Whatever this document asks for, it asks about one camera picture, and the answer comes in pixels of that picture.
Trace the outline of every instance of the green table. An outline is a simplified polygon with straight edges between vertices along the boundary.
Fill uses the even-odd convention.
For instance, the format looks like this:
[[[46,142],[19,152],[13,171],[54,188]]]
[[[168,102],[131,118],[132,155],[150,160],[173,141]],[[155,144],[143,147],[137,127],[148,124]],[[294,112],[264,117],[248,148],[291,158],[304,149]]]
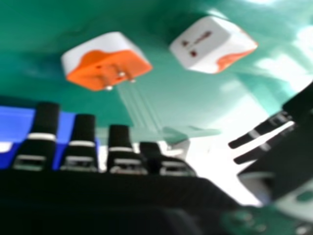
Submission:
[[[256,110],[277,112],[311,80],[312,12],[312,0],[2,0],[0,104],[47,100],[95,114],[103,143],[113,123],[132,126],[136,141],[235,133],[260,121]],[[259,48],[217,75],[184,70],[168,45],[206,14],[238,24]],[[110,31],[139,45],[154,70],[111,92],[66,82],[62,53]]]

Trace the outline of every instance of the orange accent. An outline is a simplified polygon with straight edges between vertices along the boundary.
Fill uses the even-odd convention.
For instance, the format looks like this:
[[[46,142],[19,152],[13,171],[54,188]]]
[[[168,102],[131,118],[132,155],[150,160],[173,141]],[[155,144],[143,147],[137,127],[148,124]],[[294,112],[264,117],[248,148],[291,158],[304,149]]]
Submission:
[[[246,52],[243,52],[243,53],[229,54],[229,55],[226,55],[226,56],[220,58],[217,61],[217,64],[219,66],[219,70],[217,71],[217,73],[222,72],[223,70],[227,69],[233,63],[235,63],[236,61],[240,60],[241,58],[251,54],[255,50],[256,49],[252,49],[252,50],[249,50],[249,51],[246,51]]]
[[[152,66],[131,50],[86,53],[67,80],[92,91],[100,91],[149,72]]]

